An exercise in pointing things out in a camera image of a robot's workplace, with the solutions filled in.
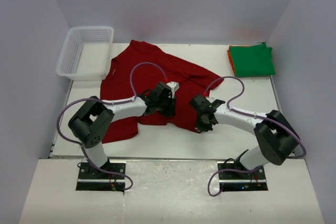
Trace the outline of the red t shirt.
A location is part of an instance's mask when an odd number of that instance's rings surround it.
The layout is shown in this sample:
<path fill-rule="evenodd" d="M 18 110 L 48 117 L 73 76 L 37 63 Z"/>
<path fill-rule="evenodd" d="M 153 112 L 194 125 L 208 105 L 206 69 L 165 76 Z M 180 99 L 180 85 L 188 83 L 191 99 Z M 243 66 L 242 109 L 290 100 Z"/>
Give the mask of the red t shirt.
<path fill-rule="evenodd" d="M 191 62 L 162 51 L 147 42 L 131 41 L 129 46 L 111 60 L 110 72 L 100 86 L 100 98 L 119 100 L 153 89 L 164 78 L 178 82 L 175 116 L 159 113 L 113 122 L 103 143 L 123 141 L 138 135 L 138 125 L 167 125 L 195 132 L 196 111 L 189 101 L 198 94 L 209 94 L 221 82 L 218 75 Z"/>

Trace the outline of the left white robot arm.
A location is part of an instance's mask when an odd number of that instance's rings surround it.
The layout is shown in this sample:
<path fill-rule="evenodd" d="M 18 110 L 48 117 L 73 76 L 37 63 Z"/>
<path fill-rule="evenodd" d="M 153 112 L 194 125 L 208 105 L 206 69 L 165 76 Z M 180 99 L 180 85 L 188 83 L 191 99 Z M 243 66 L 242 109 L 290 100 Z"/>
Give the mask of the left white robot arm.
<path fill-rule="evenodd" d="M 177 82 L 160 82 L 148 94 L 116 101 L 88 98 L 69 120 L 68 127 L 79 140 L 85 158 L 91 164 L 90 171 L 97 178 L 109 172 L 109 159 L 102 140 L 110 124 L 119 120 L 151 115 L 158 112 L 166 117 L 175 115 Z"/>

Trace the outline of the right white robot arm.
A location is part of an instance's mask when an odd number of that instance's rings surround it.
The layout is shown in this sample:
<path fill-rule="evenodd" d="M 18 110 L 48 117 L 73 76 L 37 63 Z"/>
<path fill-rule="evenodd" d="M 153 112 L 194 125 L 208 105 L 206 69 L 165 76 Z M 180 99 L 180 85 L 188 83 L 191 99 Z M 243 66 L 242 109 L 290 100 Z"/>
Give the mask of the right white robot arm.
<path fill-rule="evenodd" d="M 239 178 L 246 178 L 253 169 L 268 163 L 280 166 L 299 145 L 300 138 L 284 115 L 272 110 L 270 113 L 251 113 L 229 107 L 225 101 L 195 96 L 190 106 L 196 111 L 195 128 L 208 132 L 216 124 L 233 126 L 252 134 L 258 145 L 242 152 L 229 167 Z"/>

